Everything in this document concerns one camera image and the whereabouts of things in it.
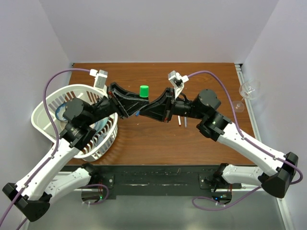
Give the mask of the white red-tipped marker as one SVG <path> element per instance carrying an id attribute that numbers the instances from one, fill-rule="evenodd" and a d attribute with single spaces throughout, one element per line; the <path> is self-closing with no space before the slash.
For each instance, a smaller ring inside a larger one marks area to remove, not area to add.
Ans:
<path id="1" fill-rule="evenodd" d="M 177 116 L 177 118 L 178 118 L 178 125 L 181 126 L 181 118 L 180 118 L 180 116 Z"/>

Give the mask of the green highlighter cap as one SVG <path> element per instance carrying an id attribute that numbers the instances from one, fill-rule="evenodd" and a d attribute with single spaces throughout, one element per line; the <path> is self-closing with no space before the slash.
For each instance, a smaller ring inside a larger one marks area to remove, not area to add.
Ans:
<path id="1" fill-rule="evenodd" d="M 141 85 L 139 96 L 141 98 L 148 98 L 149 97 L 149 86 L 148 85 Z"/>

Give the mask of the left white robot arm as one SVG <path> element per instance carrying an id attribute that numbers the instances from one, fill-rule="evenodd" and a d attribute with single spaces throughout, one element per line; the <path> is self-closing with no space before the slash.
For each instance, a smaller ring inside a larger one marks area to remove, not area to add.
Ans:
<path id="1" fill-rule="evenodd" d="M 145 107 L 148 97 L 146 85 L 133 93 L 115 83 L 103 88 L 74 84 L 44 96 L 31 122 L 54 144 L 25 177 L 3 187 L 12 205 L 34 222 L 74 189 L 96 187 L 99 176 L 92 162 L 114 143 L 118 120 Z"/>

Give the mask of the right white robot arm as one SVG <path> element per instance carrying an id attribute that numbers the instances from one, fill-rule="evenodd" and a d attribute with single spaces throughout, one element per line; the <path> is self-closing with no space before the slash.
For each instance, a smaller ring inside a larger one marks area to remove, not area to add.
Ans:
<path id="1" fill-rule="evenodd" d="M 298 156 L 274 150 L 237 128 L 228 117 L 218 112 L 221 102 L 214 91 L 202 90 L 194 100 L 175 98 L 173 89 L 149 103 L 142 116 L 168 122 L 172 116 L 200 119 L 197 129 L 206 138 L 224 144 L 252 161 L 255 166 L 235 166 L 222 163 L 206 181 L 215 188 L 229 184 L 250 184 L 268 194 L 283 198 L 295 176 Z"/>

